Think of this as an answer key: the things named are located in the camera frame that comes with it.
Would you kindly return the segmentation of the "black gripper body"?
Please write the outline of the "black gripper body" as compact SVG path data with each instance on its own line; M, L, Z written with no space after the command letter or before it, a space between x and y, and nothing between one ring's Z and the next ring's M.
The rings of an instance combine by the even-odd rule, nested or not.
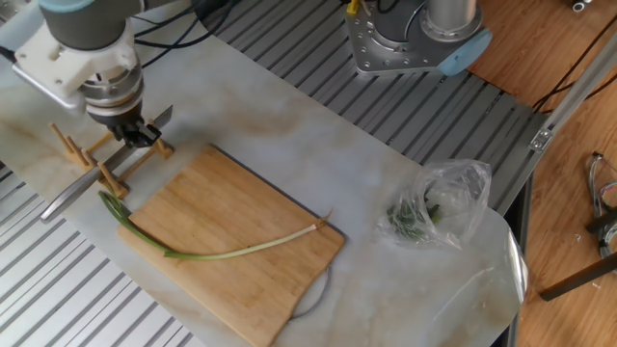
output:
M144 122L142 117L143 102L129 102L110 108L88 106L89 116L107 127L126 126L137 128Z

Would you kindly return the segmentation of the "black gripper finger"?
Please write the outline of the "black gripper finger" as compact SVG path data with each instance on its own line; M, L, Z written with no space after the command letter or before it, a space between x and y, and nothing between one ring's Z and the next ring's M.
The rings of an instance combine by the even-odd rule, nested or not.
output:
M160 130L152 125L147 124L141 126L136 133L134 146L135 147L151 147L160 138Z
M132 125L117 125L113 127L113 134L117 141L123 141L127 146L133 146L136 128Z

